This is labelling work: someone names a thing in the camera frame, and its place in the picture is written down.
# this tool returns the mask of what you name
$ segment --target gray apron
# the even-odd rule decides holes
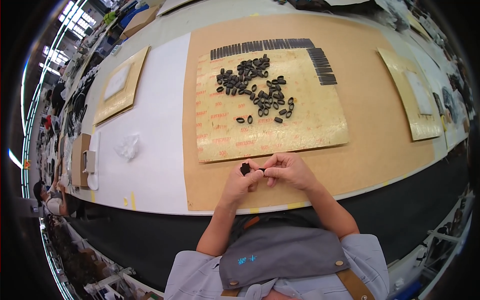
[[[236,296],[242,287],[277,277],[337,274],[355,300],[374,300],[351,271],[338,237],[319,228],[252,228],[227,248],[220,259],[219,273],[224,296]]]

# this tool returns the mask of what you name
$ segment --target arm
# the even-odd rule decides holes
[[[235,166],[230,172],[212,220],[198,241],[198,252],[217,257],[227,249],[238,206],[248,192],[254,192],[257,189],[258,181],[264,176],[263,171],[258,169],[260,166],[251,159],[245,162],[250,165],[250,173],[243,176],[240,172],[241,164]]]
[[[67,200],[65,195],[65,187],[62,185],[61,182],[58,183],[57,187],[60,190],[61,196],[62,196],[62,205],[59,206],[60,215],[68,216],[69,214],[68,214]]]
[[[279,178],[304,191],[312,203],[323,226],[340,240],[350,234],[360,233],[357,223],[327,189],[318,182],[313,172],[297,153],[275,153],[264,164],[267,185],[274,187]]]

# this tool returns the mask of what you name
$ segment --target plastic bag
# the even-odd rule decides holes
[[[126,161],[130,161],[138,152],[139,134],[133,134],[123,137],[121,144],[113,147],[115,152]]]

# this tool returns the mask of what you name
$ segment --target fluorescent light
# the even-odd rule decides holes
[[[13,154],[13,152],[10,149],[8,149],[8,156],[10,156],[10,159],[12,160],[12,162],[14,164],[17,165],[17,167],[19,167],[20,169],[24,168],[22,163],[17,159],[17,157],[15,157],[15,155]]]

